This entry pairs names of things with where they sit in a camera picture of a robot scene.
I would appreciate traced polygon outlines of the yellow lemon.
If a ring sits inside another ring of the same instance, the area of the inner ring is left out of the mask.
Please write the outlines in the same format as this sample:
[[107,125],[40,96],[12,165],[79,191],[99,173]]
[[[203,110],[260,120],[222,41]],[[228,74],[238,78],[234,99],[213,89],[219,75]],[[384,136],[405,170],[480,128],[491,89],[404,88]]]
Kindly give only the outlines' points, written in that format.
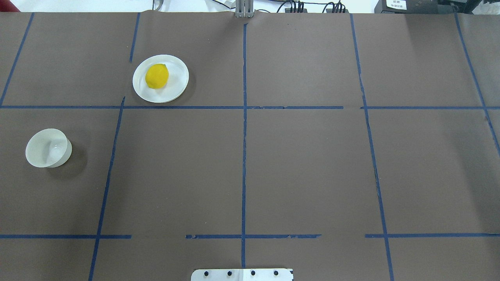
[[169,70],[165,64],[154,64],[146,72],[145,82],[150,89],[160,89],[167,84],[169,76]]

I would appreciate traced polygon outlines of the white bowl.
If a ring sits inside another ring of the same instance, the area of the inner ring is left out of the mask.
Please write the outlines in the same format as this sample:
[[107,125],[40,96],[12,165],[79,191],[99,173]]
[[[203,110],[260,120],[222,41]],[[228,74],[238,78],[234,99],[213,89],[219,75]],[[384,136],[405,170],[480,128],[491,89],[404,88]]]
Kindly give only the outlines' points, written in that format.
[[66,163],[72,152],[73,145],[62,131],[47,128],[31,137],[25,158],[33,167],[55,168]]

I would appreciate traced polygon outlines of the white round plate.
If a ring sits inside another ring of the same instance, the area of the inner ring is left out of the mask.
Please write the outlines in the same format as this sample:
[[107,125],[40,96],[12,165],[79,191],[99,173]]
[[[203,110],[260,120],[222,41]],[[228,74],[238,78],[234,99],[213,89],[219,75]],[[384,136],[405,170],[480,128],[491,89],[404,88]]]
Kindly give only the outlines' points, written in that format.
[[[158,89],[150,88],[146,83],[146,73],[150,67],[163,64],[168,70],[166,84]],[[145,59],[136,68],[132,78],[133,89],[145,101],[151,103],[168,103],[178,98],[189,83],[189,70],[186,64],[173,55],[154,55]]]

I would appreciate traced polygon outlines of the black computer box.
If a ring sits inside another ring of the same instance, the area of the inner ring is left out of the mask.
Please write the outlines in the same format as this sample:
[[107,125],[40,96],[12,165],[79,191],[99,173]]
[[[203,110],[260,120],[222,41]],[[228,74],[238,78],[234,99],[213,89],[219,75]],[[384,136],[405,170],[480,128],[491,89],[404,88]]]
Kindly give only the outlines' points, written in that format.
[[453,14],[450,5],[441,5],[437,0],[379,0],[375,14]]

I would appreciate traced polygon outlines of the aluminium frame post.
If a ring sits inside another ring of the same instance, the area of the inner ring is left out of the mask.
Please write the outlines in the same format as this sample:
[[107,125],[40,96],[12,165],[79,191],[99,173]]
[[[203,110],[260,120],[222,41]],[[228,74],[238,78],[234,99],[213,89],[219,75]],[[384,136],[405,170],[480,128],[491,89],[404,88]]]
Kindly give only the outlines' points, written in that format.
[[235,0],[236,18],[252,18],[254,14],[255,9],[253,0]]

